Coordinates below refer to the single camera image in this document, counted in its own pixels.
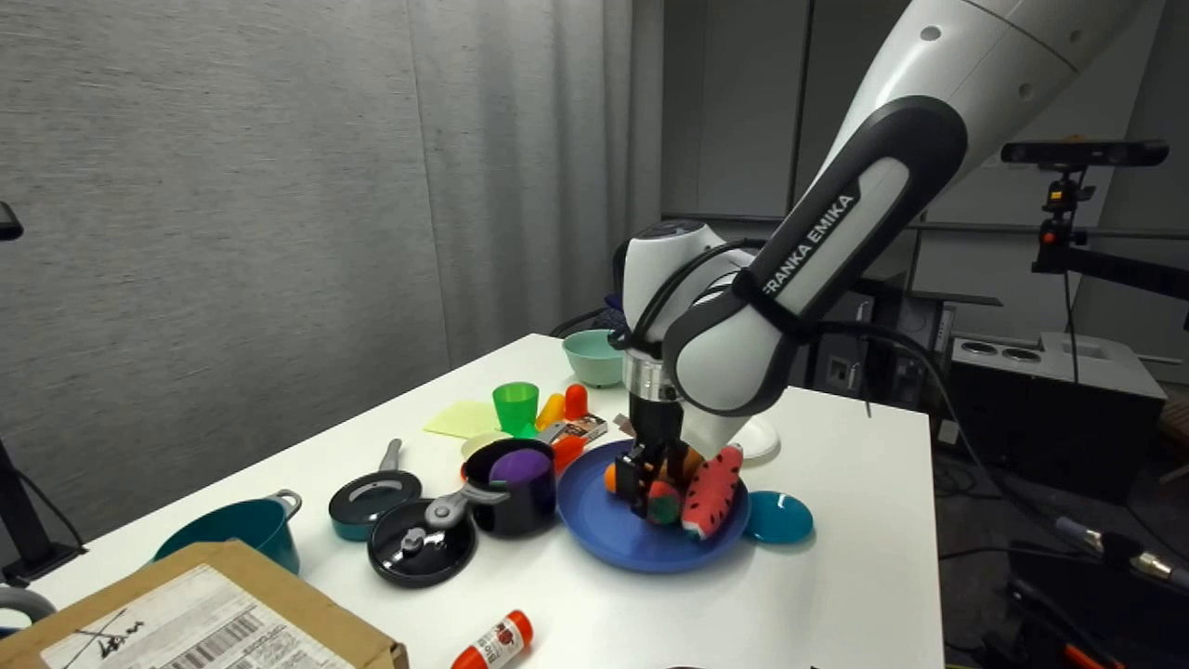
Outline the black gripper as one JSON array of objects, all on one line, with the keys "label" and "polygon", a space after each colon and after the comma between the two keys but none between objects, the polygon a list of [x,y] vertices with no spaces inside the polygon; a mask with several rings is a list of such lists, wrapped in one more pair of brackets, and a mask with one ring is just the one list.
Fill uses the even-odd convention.
[{"label": "black gripper", "polygon": [[627,425],[634,449],[618,461],[618,495],[642,509],[652,485],[660,476],[665,492],[679,498],[696,472],[679,443],[683,409],[678,400],[627,397]]}]

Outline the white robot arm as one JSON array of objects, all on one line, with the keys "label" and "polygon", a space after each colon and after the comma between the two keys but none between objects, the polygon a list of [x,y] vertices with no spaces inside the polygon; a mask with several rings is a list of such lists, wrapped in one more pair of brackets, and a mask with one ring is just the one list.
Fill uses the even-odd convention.
[{"label": "white robot arm", "polygon": [[832,300],[955,177],[1005,150],[1140,16],[1143,0],[912,0],[789,217],[766,242],[712,228],[622,256],[633,449],[642,502],[689,454],[719,454],[789,387]]}]

